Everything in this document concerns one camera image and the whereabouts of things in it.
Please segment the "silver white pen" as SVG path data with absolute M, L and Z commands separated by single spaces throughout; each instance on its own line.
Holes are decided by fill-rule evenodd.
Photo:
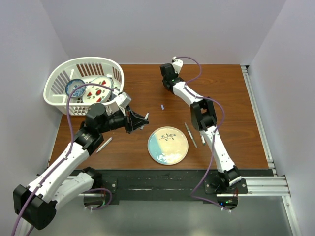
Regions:
M 113 137 L 110 137 L 108 140 L 106 140 L 96 151 L 97 153 L 101 152 L 111 141 L 113 140 Z

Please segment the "teal white marker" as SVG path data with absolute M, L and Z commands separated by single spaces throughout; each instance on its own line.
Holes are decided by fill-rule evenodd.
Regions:
M 202 144 L 206 145 L 206 142 L 205 142 L 205 139 L 204 139 L 203 135 L 200 135 L 200 137 L 201 137 Z

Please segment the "white purple marker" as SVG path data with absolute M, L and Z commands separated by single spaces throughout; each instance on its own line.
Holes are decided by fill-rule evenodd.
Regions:
M 145 118 L 144 118 L 145 120 L 148 120 L 149 114 L 150 114 L 150 112 L 146 113 Z M 144 126 L 145 126 L 145 124 L 140 127 L 140 130 L 143 130 Z

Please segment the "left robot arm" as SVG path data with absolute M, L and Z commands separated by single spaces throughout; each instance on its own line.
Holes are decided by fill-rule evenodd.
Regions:
M 149 121 L 132 111 L 130 106 L 108 114 L 104 104 L 91 105 L 76 133 L 57 160 L 27 186 L 13 190 L 14 210 L 18 215 L 12 230 L 15 235 L 20 219 L 31 228 L 47 227 L 57 211 L 81 193 L 104 191 L 102 177 L 93 168 L 85 168 L 73 180 L 65 182 L 74 169 L 90 157 L 102 144 L 103 133 L 124 128 L 127 133 L 147 125 Z

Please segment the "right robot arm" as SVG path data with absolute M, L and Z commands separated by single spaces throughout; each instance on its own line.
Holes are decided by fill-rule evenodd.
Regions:
M 222 123 L 217 123 L 214 104 L 217 101 L 203 97 L 191 89 L 179 76 L 183 67 L 181 60 L 160 66 L 164 87 L 190 106 L 191 122 L 195 130 L 204 138 L 211 151 L 211 161 L 215 161 L 219 187 L 224 193 L 231 193 L 241 180 L 241 174 L 229 156 L 219 134 Z

